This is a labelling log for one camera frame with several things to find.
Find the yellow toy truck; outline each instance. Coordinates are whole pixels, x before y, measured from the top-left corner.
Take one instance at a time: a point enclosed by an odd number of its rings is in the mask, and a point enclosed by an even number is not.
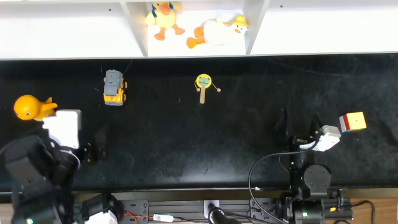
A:
[[[127,81],[119,71],[108,70],[104,78],[104,101],[106,105],[122,106],[126,102]]]

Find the wooden floor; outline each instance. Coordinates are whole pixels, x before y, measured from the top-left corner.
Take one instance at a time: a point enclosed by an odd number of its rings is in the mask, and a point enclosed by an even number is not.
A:
[[[370,200],[376,207],[377,224],[398,223],[398,198],[372,198],[372,199],[352,199],[351,203],[356,204],[363,200]],[[354,207],[354,220],[348,220],[351,224],[371,224],[372,208],[368,204]],[[12,217],[12,207],[10,204],[0,204],[0,224],[10,224]],[[327,221],[326,224],[334,224],[334,221]]]

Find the white label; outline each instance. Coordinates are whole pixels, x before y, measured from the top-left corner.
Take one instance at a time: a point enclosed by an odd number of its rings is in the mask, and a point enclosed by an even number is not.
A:
[[[154,221],[161,221],[161,222],[173,222],[174,217],[171,215],[154,215]]]

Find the duck's orange beak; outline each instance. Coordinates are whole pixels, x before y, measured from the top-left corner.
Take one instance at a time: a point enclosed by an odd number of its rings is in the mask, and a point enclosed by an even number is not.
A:
[[[168,3],[163,3],[160,5],[159,10],[161,11],[161,13],[165,16],[170,14],[170,6]]]

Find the white plush duck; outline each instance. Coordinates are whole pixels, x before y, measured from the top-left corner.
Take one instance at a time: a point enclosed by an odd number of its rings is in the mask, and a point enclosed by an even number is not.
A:
[[[187,46],[192,49],[198,44],[213,46],[225,45],[241,38],[248,30],[249,24],[243,15],[238,15],[232,23],[222,22],[222,17],[209,20],[195,29],[196,38],[188,38]]]

